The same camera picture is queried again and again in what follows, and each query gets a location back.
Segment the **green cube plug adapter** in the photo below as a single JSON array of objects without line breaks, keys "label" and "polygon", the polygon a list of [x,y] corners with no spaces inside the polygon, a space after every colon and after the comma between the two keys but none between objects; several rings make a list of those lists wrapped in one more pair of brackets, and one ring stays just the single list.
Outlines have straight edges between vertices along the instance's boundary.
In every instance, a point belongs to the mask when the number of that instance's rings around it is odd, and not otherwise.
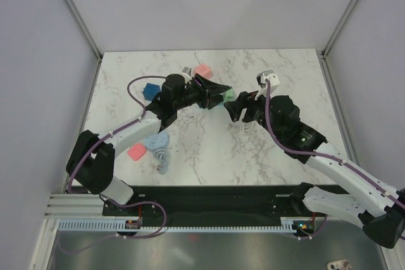
[{"label": "green cube plug adapter", "polygon": [[232,102],[235,100],[235,92],[233,88],[228,89],[224,93],[222,93],[223,96],[223,102]]}]

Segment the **pink plug adapter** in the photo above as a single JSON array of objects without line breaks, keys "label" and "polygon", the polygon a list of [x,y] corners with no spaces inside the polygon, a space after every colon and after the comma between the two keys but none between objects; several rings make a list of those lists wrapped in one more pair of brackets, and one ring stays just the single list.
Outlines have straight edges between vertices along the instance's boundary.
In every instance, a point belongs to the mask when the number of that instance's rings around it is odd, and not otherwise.
[{"label": "pink plug adapter", "polygon": [[147,149],[141,144],[136,143],[127,151],[129,158],[133,161],[139,161],[147,152]]}]

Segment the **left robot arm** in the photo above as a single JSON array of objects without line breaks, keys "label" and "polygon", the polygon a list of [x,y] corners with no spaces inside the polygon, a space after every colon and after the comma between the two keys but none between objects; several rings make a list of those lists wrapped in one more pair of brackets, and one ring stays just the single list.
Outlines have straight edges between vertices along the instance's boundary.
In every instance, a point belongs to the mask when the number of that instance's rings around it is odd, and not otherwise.
[{"label": "left robot arm", "polygon": [[179,110],[194,104],[212,109],[223,102],[224,93],[230,90],[228,85],[214,83],[199,74],[190,77],[174,73],[163,80],[160,92],[150,104],[142,105],[142,111],[131,120],[105,132],[85,130],[78,136],[66,165],[69,193],[77,180],[91,194],[115,202],[125,215],[134,214],[139,200],[133,196],[132,187],[114,175],[116,157],[131,145],[168,128]]}]

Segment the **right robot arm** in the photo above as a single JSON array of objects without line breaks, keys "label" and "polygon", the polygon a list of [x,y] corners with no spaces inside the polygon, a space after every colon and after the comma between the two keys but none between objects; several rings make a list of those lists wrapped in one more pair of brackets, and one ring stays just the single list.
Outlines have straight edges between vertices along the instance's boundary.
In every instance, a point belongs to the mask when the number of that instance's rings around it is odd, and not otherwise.
[{"label": "right robot arm", "polygon": [[321,133],[300,120],[300,109],[287,95],[256,97],[242,92],[225,108],[233,122],[255,121],[291,158],[318,170],[347,195],[301,183],[292,194],[294,214],[327,214],[363,230],[378,245],[392,249],[404,236],[404,191],[392,187],[341,154]]}]

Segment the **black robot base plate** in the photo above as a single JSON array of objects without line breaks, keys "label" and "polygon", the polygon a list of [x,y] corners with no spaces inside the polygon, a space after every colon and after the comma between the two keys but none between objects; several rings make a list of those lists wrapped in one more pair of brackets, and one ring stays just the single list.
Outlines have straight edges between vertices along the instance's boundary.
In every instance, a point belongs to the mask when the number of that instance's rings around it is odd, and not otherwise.
[{"label": "black robot base plate", "polygon": [[311,219],[304,206],[293,208],[288,185],[138,186],[129,208],[111,202],[103,216],[141,216],[150,226],[190,224],[277,224],[282,217]]}]

